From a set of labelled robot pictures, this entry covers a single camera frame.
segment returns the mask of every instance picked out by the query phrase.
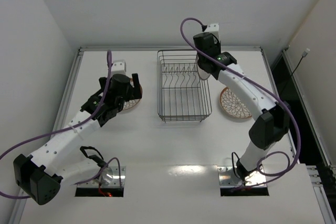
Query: dish rack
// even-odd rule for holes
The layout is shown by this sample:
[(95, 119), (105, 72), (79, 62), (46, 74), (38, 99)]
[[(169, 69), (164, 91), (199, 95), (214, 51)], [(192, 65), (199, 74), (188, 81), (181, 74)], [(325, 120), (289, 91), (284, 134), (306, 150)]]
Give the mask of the dish rack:
[(164, 122), (203, 121), (212, 113), (209, 84), (197, 73), (193, 51), (157, 53), (157, 107)]

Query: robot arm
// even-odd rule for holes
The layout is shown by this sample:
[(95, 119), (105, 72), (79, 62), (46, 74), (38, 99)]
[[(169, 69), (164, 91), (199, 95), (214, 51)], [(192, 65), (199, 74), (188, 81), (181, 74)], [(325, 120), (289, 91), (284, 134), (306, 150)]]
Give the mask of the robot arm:
[(48, 203), (55, 197), (60, 190), (61, 182), (64, 184), (65, 180), (69, 179), (67, 183), (73, 183), (85, 177), (92, 177), (105, 165), (102, 159), (93, 155), (88, 157), (89, 159), (84, 163), (59, 167), (71, 151), (83, 144), (87, 136), (103, 127), (118, 112), (122, 111), (125, 102), (142, 98), (138, 74), (132, 74), (134, 84), (132, 86), (131, 79), (125, 75), (125, 71), (124, 61), (113, 63), (107, 94), (103, 105), (93, 118), (80, 127), (73, 127), (89, 118), (96, 110), (102, 98), (100, 94), (107, 83), (106, 77), (99, 79), (101, 88), (83, 104), (69, 125), (66, 125), (72, 130), (55, 135), (28, 157), (20, 154), (14, 160), (16, 183), (39, 205)]
[[(218, 24), (203, 27), (203, 33), (194, 36), (195, 47), (244, 76), (237, 60), (228, 52), (221, 53), (218, 29)], [(237, 174), (244, 180), (256, 170), (258, 161), (288, 132), (289, 116), (274, 98), (264, 94), (244, 78), (222, 69), (201, 54), (198, 54), (197, 58), (200, 77), (204, 79), (206, 75), (212, 75), (228, 86), (246, 104), (255, 120), (249, 130), (251, 142), (237, 162)]]

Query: white wall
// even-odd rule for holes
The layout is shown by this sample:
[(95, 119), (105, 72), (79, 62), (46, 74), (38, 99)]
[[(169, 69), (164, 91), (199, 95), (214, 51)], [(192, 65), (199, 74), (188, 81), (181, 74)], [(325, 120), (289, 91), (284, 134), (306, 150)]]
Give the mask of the white wall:
[[(0, 0), (0, 153), (53, 128), (75, 53), (43, 0)], [(31, 143), (0, 161), (0, 190), (18, 193), (13, 159)], [(0, 197), (0, 223), (13, 200)]]
[[(71, 44), (185, 45), (188, 16), (220, 22), (226, 45), (261, 45), (272, 61), (316, 0), (45, 0)], [(186, 28), (190, 35), (200, 29)]]
[(293, 67), (306, 48), (310, 53), (296, 71), (296, 77), (329, 159), (336, 164), (336, 0), (319, 0), (290, 43), (288, 60)]

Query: white tabletop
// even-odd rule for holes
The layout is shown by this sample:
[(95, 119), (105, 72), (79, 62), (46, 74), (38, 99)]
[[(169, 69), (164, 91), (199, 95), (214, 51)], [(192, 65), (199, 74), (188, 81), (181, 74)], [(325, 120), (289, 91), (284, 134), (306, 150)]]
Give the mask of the white tabletop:
[[(251, 79), (271, 90), (260, 51), (230, 53)], [(75, 198), (74, 187), (62, 188), (45, 206), (28, 200), (22, 223), (36, 223), (44, 218), (48, 218), (48, 223), (108, 220), (116, 223), (204, 223), (225, 218), (230, 220), (228, 223), (234, 220), (236, 223), (308, 223), (307, 218), (313, 220), (309, 223), (323, 223), (304, 166), (271, 184), (270, 196), (220, 197), (216, 165), (229, 165), (232, 151), (239, 156), (244, 153), (253, 120), (238, 122), (226, 116), (218, 99), (224, 86), (210, 78), (213, 112), (209, 118), (201, 123), (162, 122), (157, 114), (156, 56), (156, 51), (113, 52), (114, 60), (126, 61), (129, 76), (135, 72), (139, 74), (143, 99), (136, 108), (119, 113), (85, 142), (85, 145), (96, 147), (106, 159), (118, 157), (121, 165), (127, 167), (124, 198)], [(107, 74), (106, 52), (87, 51), (81, 61), (66, 122), (99, 89), (98, 78)], [(291, 157), (288, 136), (272, 150), (284, 151)], [(65, 163), (81, 160), (83, 156), (76, 150)], [(281, 155), (264, 162), (265, 169), (273, 172), (283, 169), (285, 163)], [(185, 165), (202, 167), (201, 172), (185, 173), (184, 167), (188, 170)], [(277, 220), (270, 221), (272, 216)]]

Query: plate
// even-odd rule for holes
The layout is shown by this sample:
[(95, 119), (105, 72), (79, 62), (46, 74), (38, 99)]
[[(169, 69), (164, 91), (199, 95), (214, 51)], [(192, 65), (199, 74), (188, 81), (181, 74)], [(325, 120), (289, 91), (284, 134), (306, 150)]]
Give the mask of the plate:
[[(130, 79), (131, 79), (130, 84), (134, 87), (133, 79), (132, 78), (130, 78)], [(130, 100), (130, 101), (126, 102), (124, 104), (124, 108), (122, 110), (129, 110), (129, 109), (135, 107), (140, 102), (140, 100), (141, 99), (135, 99), (135, 100)]]
[(223, 110), (234, 118), (246, 119), (252, 117), (245, 104), (229, 88), (222, 90), (219, 103)]

